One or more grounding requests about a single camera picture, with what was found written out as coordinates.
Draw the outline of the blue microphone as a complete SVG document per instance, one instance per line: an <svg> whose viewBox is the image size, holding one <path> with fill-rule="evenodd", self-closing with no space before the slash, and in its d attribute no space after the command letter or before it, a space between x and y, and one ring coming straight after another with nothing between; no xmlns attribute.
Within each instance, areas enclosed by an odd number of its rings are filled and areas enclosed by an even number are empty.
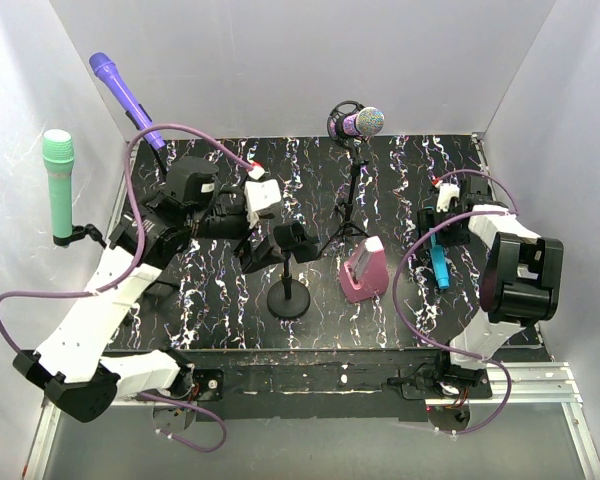
<svg viewBox="0 0 600 480"><path fill-rule="evenodd" d="M437 236L435 234L432 234L429 240L431 243L429 254L435 279L438 289L444 291L450 287L450 276L446 261L445 249L438 243Z"/></svg>

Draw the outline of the black round-base desk stand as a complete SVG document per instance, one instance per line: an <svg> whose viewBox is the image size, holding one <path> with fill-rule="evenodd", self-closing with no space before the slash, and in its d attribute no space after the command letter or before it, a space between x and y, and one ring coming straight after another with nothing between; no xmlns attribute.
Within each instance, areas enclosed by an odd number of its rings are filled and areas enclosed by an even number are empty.
<svg viewBox="0 0 600 480"><path fill-rule="evenodd" d="M279 320L293 320L306 314L311 296L308 288L291 274L291 258L297 264L317 260L319 238L310 235L297 220L274 228L274 239L283 256L281 279L275 282L267 294L267 308Z"/></svg>

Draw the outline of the glitter purple microphone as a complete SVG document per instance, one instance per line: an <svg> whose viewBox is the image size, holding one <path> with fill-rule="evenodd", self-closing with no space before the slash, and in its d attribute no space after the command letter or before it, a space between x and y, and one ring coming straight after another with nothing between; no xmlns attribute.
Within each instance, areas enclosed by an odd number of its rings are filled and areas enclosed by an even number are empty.
<svg viewBox="0 0 600 480"><path fill-rule="evenodd" d="M358 107L351 112L334 109L327 121L332 140L373 137L384 127L384 113L376 107Z"/></svg>

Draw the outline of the black tripod shock-mount stand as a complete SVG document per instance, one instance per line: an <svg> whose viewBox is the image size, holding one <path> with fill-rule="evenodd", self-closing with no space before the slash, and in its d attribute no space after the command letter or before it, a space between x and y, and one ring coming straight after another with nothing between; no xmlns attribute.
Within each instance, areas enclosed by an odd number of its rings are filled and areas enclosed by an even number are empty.
<svg viewBox="0 0 600 480"><path fill-rule="evenodd" d="M327 121L331 112L334 109L340 109L343 112L351 112L354 108L358 107L371 107L364 106L360 102L354 100L345 100L336 104L330 111ZM368 164L368 161L363 160L361 157L361 145L363 142L368 141L371 137L366 138L350 138L348 140L331 140L335 142L340 148L344 149L350 159L349 168L349 186L348 193L345 196L339 196L336 200L333 212L340 217L340 224L336 231L330 235L329 239L321 247L319 254L322 255L325 250L336 240L345 240L348 238L362 237L368 238L369 234L356 225L353 221L353 209L354 209L354 197L359 184L361 170Z"/></svg>

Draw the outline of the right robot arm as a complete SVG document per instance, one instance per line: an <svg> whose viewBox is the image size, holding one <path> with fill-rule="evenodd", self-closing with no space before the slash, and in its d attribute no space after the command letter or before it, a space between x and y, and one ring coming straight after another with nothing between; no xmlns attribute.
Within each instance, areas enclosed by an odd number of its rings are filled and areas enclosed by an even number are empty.
<svg viewBox="0 0 600 480"><path fill-rule="evenodd" d="M450 285L446 250L477 238L488 251L477 313L423 376L425 386L451 398L485 380L487 360L511 337L555 315L564 246L524 227L494 199L483 174L466 174L458 183L440 177L433 187L436 204L418 211L417 226L439 289Z"/></svg>

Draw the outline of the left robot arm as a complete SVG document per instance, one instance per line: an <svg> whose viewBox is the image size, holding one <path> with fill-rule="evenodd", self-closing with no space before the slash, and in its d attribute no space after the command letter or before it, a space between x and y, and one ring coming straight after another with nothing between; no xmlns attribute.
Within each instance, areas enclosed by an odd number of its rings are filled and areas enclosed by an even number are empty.
<svg viewBox="0 0 600 480"><path fill-rule="evenodd" d="M173 400L193 388L192 363L170 348L110 357L107 344L147 289L193 239L235 240L242 267L279 260L263 243L248 246L262 219L274 218L282 194L261 167L235 186L223 186L217 165L198 157L174 163L165 184L125 211L99 265L60 325L34 350L18 353L13 366L64 413L87 423L114 400L160 391Z"/></svg>

